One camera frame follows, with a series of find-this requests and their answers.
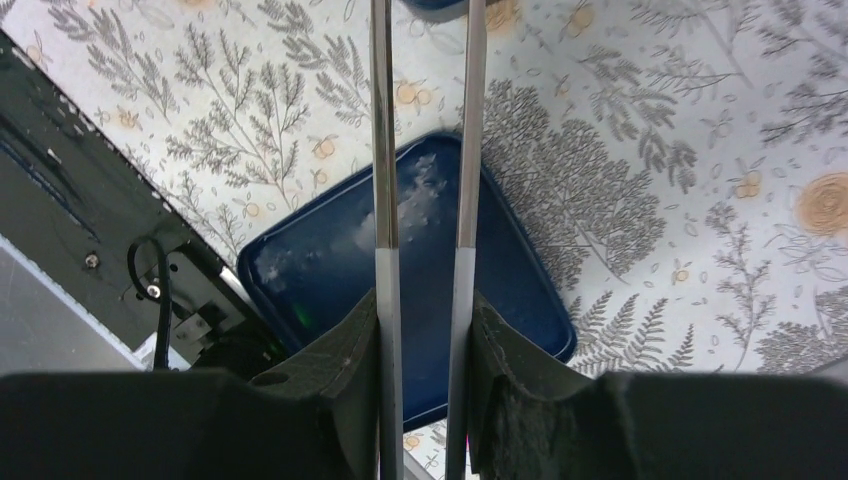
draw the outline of floral tablecloth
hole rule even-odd
[[[366,0],[0,0],[3,29],[229,262],[370,163]],[[484,161],[570,365],[804,372],[848,351],[844,0],[502,0]],[[465,20],[394,9],[398,144],[460,121]],[[442,475],[444,425],[405,438]]]

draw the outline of gray floor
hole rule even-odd
[[[0,375],[139,367],[125,345],[0,237]]]

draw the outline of metal tweezers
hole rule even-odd
[[[465,476],[468,340],[474,296],[477,207],[486,80],[486,2],[468,2],[465,113],[451,318],[446,478]],[[428,478],[402,448],[400,273],[392,82],[391,1],[371,0],[371,104],[376,225],[376,296],[380,322],[380,478]]]

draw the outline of screw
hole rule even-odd
[[[159,298],[159,295],[161,295],[161,293],[162,293],[162,291],[159,290],[159,285],[148,285],[147,286],[147,294],[150,295],[151,297]]]
[[[89,269],[93,270],[100,266],[100,257],[97,256],[94,252],[89,253],[85,256],[85,266]]]

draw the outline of cable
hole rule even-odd
[[[153,249],[156,250],[156,261],[158,262],[159,271],[159,296],[154,297],[147,292],[147,288],[141,284],[138,276],[138,271],[135,266],[135,257],[139,247],[145,243],[150,243]],[[130,245],[127,250],[127,269],[130,273],[130,280],[136,292],[142,297],[151,302],[159,304],[159,324],[156,329],[156,348],[153,351],[153,369],[167,370],[168,369],[168,349],[171,340],[171,314],[173,313],[173,299],[171,297],[171,272],[168,266],[168,256],[159,243],[153,237],[144,236],[136,240]]]

